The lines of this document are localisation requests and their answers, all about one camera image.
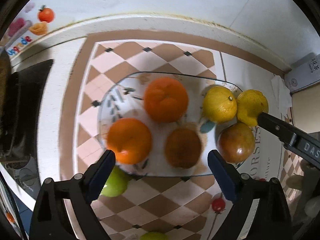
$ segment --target lemon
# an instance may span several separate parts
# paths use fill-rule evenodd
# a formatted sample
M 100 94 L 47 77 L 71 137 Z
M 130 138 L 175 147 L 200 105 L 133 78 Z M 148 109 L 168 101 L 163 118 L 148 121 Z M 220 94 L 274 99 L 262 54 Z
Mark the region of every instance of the lemon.
M 266 97 L 253 89 L 242 92 L 237 98 L 237 104 L 237 119 L 251 127 L 258 125 L 257 118 L 260 113 L 269 111 Z
M 202 111 L 211 122 L 228 122 L 236 116 L 236 98 L 228 88 L 212 87 L 204 97 Z
M 168 240 L 168 237 L 163 233 L 149 232 L 142 235 L 140 240 Z

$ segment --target glass tray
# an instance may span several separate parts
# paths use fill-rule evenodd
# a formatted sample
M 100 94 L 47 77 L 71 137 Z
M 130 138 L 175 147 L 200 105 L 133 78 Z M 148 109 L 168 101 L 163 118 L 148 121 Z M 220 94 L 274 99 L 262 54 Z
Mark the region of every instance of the glass tray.
M 177 79 L 187 90 L 189 96 L 188 109 L 177 122 L 156 123 L 143 108 L 145 88 L 151 81 L 160 77 Z M 212 174 L 208 167 L 207 155 L 211 150 L 217 148 L 216 141 L 220 132 L 236 123 L 236 118 L 234 118 L 229 122 L 215 125 L 202 117 L 202 101 L 206 92 L 212 86 L 227 87 L 235 97 L 242 92 L 232 83 L 210 78 L 171 73 L 133 73 L 115 84 L 103 97 L 98 113 L 98 127 L 100 129 L 98 140 L 106 147 L 105 138 L 113 122 L 119 118 L 133 117 L 142 121 L 150 129 L 153 136 L 153 146 L 149 156 L 141 163 L 134 165 L 116 163 L 123 171 L 137 176 L 157 177 L 190 177 Z M 174 168 L 167 163 L 164 156 L 163 149 L 166 138 L 178 127 L 195 130 L 201 140 L 201 156 L 198 163 L 190 169 Z M 233 165 L 238 168 L 241 163 Z

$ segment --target black cable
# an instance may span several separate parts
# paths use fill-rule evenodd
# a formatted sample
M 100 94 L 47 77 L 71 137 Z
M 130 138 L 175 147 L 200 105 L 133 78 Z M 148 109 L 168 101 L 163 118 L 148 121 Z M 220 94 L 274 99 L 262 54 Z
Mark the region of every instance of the black cable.
M 16 204 L 16 202 L 15 202 L 15 200 L 14 200 L 14 198 L 13 198 L 13 195 L 12 195 L 12 193 L 11 193 L 11 190 L 10 190 L 7 182 L 5 181 L 5 179 L 4 179 L 1 171 L 0 171 L 0 182 L 1 182 L 1 183 L 3 184 L 3 186 L 4 186 L 4 190 L 5 190 L 5 192 L 6 192 L 7 196 L 8 196 L 10 205 L 12 206 L 13 211 L 14 211 L 14 214 L 15 214 L 15 216 L 16 216 L 16 218 L 17 218 L 18 226 L 19 226 L 19 228 L 20 228 L 22 237 L 23 237 L 24 240 L 28 240 L 27 234 L 26 234 L 26 232 L 25 232 L 25 230 L 24 230 L 24 227 L 23 227 L 23 224 L 22 224 L 22 221 L 21 221 L 21 217 L 20 217 L 20 214 L 19 214 L 19 211 L 18 211 L 18 208 L 17 208 L 17 204 Z

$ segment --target green apple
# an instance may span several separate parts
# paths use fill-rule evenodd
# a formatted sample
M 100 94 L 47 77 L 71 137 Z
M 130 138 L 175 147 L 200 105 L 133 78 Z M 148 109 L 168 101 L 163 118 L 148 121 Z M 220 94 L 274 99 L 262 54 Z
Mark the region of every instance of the green apple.
M 117 197 L 127 190 L 128 181 L 128 175 L 117 166 L 114 166 L 101 194 L 106 197 Z
M 140 237 L 140 240 L 168 240 L 169 238 L 159 232 L 149 232 Z

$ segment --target circular logo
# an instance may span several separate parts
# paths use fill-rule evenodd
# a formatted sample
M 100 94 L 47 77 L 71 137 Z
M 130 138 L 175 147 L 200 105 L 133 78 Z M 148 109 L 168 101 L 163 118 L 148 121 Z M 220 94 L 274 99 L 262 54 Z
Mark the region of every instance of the circular logo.
M 297 82 L 297 80 L 296 80 L 295 78 L 293 78 L 293 79 L 291 80 L 291 85 L 292 85 L 293 87 L 296 87 L 296 86 L 298 85 L 298 82 Z

